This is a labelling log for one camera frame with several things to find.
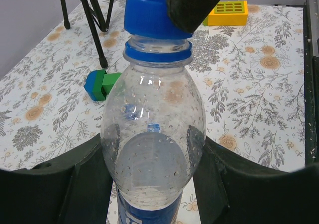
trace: blue lego brick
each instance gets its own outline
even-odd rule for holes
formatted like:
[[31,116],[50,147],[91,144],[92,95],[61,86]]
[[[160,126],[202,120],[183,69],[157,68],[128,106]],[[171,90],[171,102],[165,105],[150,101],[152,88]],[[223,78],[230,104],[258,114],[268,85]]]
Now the blue lego brick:
[[84,89],[86,92],[89,94],[92,100],[97,101],[96,97],[93,94],[93,87],[94,87],[94,81],[96,77],[97,71],[92,71],[88,74],[85,84],[84,84]]

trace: orange flower pattern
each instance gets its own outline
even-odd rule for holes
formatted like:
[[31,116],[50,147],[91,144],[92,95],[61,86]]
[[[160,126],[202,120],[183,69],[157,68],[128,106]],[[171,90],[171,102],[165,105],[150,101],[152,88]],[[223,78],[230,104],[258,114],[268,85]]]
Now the orange flower pattern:
[[267,69],[276,69],[280,67],[280,61],[276,57],[266,56],[260,60],[260,64]]
[[[98,1],[106,14],[109,0]],[[108,73],[128,65],[122,58],[130,36],[123,30],[124,4],[115,0],[110,31],[99,33]],[[186,67],[204,101],[208,137],[283,171],[300,169],[305,160],[302,15],[294,7],[249,5],[246,26],[201,26],[190,39],[194,61]],[[100,132],[103,104],[83,89],[99,61],[81,5],[69,19],[70,30],[60,23],[0,81],[2,169],[32,168]],[[167,102],[187,99],[184,82],[161,83],[170,91]],[[200,223],[192,180],[181,201],[177,224]],[[116,196],[109,209],[107,223],[115,224]]]
[[116,40],[114,38],[107,39],[103,42],[103,47],[110,48],[115,46]]
[[235,148],[237,147],[237,142],[233,137],[224,136],[224,137],[221,137],[219,139],[219,141],[220,141],[221,146],[223,146],[231,151],[234,151]]
[[265,55],[268,55],[268,56],[275,53],[275,49],[272,46],[263,46],[262,51]]
[[256,5],[248,5],[248,11],[250,13],[258,13],[260,12],[260,7]]

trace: green toy block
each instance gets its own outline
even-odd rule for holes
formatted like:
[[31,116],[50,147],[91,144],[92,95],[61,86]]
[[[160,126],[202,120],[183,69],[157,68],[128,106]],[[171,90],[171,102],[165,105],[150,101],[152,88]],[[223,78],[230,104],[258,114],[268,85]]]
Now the green toy block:
[[207,18],[205,18],[205,20],[203,21],[203,25],[204,25],[204,26],[208,26],[208,16],[207,16]]
[[103,89],[102,83],[104,75],[106,74],[105,70],[97,70],[92,93],[94,94],[96,100],[104,101],[106,99],[106,92]]
[[116,80],[120,77],[121,73],[111,73],[105,74],[102,82],[102,87],[107,94],[110,93],[113,85],[115,84]]

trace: blue bottle cap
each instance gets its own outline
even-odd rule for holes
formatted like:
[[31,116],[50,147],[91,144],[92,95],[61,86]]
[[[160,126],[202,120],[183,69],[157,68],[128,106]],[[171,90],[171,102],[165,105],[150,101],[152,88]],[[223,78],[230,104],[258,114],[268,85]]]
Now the blue bottle cap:
[[126,0],[124,29],[132,35],[155,39],[187,39],[193,35],[174,25],[166,0]]

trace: water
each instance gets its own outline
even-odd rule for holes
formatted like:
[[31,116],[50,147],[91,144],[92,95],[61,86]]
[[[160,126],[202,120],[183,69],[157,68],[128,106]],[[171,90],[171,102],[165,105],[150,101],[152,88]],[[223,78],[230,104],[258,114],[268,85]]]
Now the water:
[[122,196],[143,210],[167,207],[181,194],[187,161],[180,146],[157,132],[140,133],[121,150],[115,172],[122,176]]

